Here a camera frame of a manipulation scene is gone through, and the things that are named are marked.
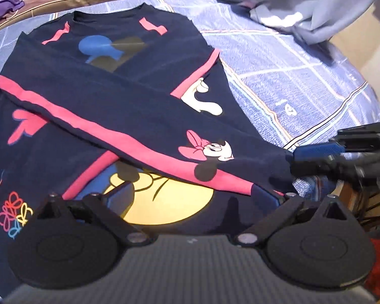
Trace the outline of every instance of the pink bow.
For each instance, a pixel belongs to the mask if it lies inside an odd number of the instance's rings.
[[[205,161],[207,160],[206,156],[203,153],[203,149],[210,142],[206,139],[202,139],[194,131],[188,130],[186,132],[187,138],[193,147],[180,146],[179,152],[181,155],[185,156],[188,159]]]

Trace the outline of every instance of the mickey mouse ear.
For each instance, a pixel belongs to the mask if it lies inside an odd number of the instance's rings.
[[[116,162],[118,177],[124,181],[130,181],[132,183],[139,180],[139,172],[134,166],[126,164],[122,161]]]
[[[206,161],[196,165],[194,176],[199,181],[210,181],[217,173],[217,164],[215,161]]]

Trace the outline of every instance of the pink stripe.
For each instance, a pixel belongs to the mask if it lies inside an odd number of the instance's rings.
[[[186,80],[184,80],[181,84],[179,84],[175,90],[173,90],[170,94],[172,96],[175,96],[176,98],[181,98],[184,93],[187,91],[187,89],[190,88],[190,86],[196,82],[199,78],[203,77],[204,74],[206,74],[211,67],[216,62],[218,55],[220,54],[220,51],[218,49],[214,49],[212,52],[210,58],[206,61],[206,63],[195,70]]]
[[[66,108],[47,101],[37,93],[24,90],[18,83],[1,75],[0,89],[7,91],[21,101],[30,102],[45,108],[53,117],[63,120],[73,128],[81,129],[91,136],[98,138],[134,159],[141,161],[156,170],[160,170],[163,173],[219,191],[230,191],[244,195],[250,195],[251,193],[253,183],[222,170],[217,170],[215,177],[211,181],[199,181],[194,175],[194,170],[197,165],[196,163],[178,160],[155,152],[131,136],[122,132],[106,129],[95,122],[82,119]]]
[[[155,30],[157,31],[160,35],[163,35],[167,32],[167,29],[165,26],[163,25],[160,25],[160,26],[155,26],[153,25],[151,22],[148,22],[145,17],[142,18],[139,23],[142,25],[142,27],[144,29],[146,29],[147,31],[152,31],[152,30]]]
[[[101,173],[108,166],[112,165],[119,159],[118,155],[111,151],[103,153],[96,161],[94,161],[83,173],[77,177],[71,186],[62,195],[64,200],[74,199],[81,190],[87,185],[89,181],[94,179],[99,173]]]
[[[59,40],[59,38],[60,38],[63,34],[65,34],[65,33],[69,33],[69,29],[70,29],[69,23],[66,22],[66,23],[65,23],[65,27],[64,27],[64,29],[59,29],[59,30],[57,30],[56,33],[55,33],[55,35],[54,35],[51,39],[42,42],[42,44],[47,44],[48,42],[52,42],[52,41],[57,41],[57,40]]]

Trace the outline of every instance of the wall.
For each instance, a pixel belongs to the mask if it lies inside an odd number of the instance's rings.
[[[380,101],[380,0],[331,42],[371,84]]]

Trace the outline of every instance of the yellow circle print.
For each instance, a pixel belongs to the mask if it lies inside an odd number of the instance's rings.
[[[191,217],[210,202],[214,192],[210,188],[147,172],[138,172],[134,179],[121,178],[124,178],[124,175],[113,174],[110,177],[110,186],[104,194],[125,181],[133,183],[134,201],[122,215],[122,218],[131,224],[162,225]]]

